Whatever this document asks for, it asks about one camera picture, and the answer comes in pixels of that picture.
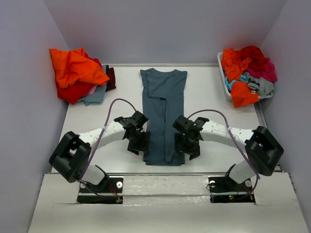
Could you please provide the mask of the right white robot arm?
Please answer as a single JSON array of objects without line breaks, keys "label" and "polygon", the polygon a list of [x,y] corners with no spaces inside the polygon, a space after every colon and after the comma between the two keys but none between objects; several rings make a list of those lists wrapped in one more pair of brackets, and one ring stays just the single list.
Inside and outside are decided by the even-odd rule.
[{"label": "right white robot arm", "polygon": [[200,156],[201,141],[234,147],[242,153],[243,161],[232,165],[221,181],[228,190],[237,189],[252,177],[271,176],[284,153],[283,147],[263,126],[254,130],[238,129],[204,117],[192,121],[180,115],[173,127],[177,130],[174,136],[175,152],[188,154],[190,160]]}]

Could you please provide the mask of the blue-grey t shirt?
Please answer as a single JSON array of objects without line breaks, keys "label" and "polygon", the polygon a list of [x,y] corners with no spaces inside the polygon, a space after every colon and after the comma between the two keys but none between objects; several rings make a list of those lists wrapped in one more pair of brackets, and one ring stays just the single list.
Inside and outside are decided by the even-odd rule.
[{"label": "blue-grey t shirt", "polygon": [[180,166],[185,163],[183,153],[176,153],[173,127],[184,114],[184,89],[187,71],[161,72],[154,68],[141,70],[143,84],[143,114],[149,119],[147,131],[151,133],[148,153],[143,156],[146,165]]}]

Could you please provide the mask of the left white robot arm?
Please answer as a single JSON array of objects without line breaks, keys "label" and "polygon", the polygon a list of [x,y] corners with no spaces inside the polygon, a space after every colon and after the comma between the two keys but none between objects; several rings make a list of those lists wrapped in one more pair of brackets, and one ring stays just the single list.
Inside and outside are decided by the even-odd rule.
[{"label": "left white robot arm", "polygon": [[130,117],[118,117],[106,126],[86,133],[67,132],[52,153],[49,164],[69,183],[81,182],[94,192],[107,188],[109,176],[97,165],[91,165],[96,149],[127,139],[127,150],[147,153],[151,133],[143,130],[148,118],[135,111]]}]

